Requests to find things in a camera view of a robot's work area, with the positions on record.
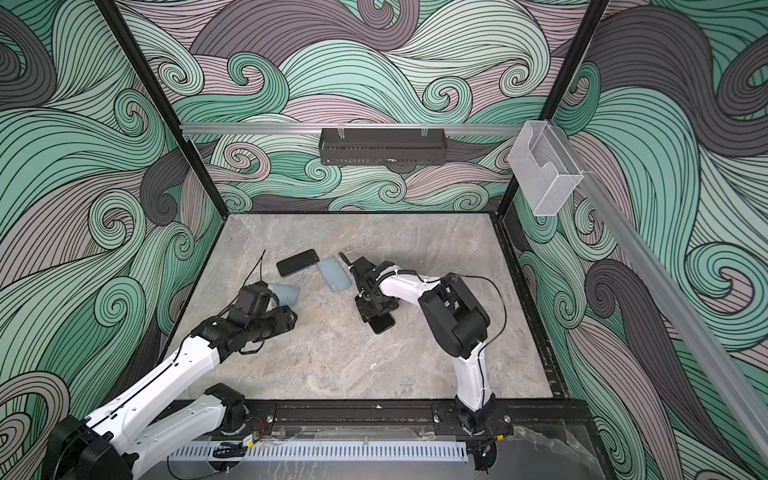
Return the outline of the black phone case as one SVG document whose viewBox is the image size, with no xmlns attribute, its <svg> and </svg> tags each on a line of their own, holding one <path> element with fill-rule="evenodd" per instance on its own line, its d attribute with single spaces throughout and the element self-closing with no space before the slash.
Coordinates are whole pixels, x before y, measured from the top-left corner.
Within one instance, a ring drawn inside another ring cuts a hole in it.
<svg viewBox="0 0 768 480">
<path fill-rule="evenodd" d="M 386 313 L 372 316 L 368 320 L 368 325 L 375 334 L 379 335 L 392 328 L 395 325 L 395 320 L 390 313 Z"/>
</svg>

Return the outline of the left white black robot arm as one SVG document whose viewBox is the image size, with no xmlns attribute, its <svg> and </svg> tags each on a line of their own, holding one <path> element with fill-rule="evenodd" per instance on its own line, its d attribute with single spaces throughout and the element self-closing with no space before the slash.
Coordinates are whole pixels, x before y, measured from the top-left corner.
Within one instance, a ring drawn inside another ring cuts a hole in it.
<svg viewBox="0 0 768 480">
<path fill-rule="evenodd" d="M 214 431 L 238 435 L 249 410 L 245 397 L 219 383 L 186 407 L 163 411 L 200 377 L 247 344 L 294 329 L 298 316 L 263 281 L 244 286 L 219 315 L 198 324 L 177 350 L 112 401 L 51 431 L 44 479 L 138 479 L 195 438 Z"/>
</svg>

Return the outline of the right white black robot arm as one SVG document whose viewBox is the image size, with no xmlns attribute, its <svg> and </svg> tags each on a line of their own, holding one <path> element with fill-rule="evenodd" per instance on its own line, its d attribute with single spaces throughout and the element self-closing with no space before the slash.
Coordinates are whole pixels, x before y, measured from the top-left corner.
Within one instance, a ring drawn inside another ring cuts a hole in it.
<svg viewBox="0 0 768 480">
<path fill-rule="evenodd" d="M 486 375 L 490 316 L 459 273 L 422 275 L 393 262 L 373 264 L 365 257 L 340 256 L 358 294 L 356 308 L 376 334 L 395 325 L 392 312 L 402 302 L 418 306 L 438 346 L 452 358 L 457 379 L 457 416 L 470 435 L 485 431 L 495 395 Z"/>
</svg>

